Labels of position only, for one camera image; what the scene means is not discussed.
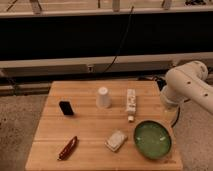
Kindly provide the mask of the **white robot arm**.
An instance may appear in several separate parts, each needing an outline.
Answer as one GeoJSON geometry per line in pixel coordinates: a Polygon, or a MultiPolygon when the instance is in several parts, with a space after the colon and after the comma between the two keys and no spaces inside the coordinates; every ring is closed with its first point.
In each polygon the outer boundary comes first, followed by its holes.
{"type": "Polygon", "coordinates": [[[205,82],[207,76],[207,66],[200,61],[170,69],[165,75],[166,85],[160,92],[162,103],[171,109],[188,98],[213,115],[213,86],[205,82]]]}

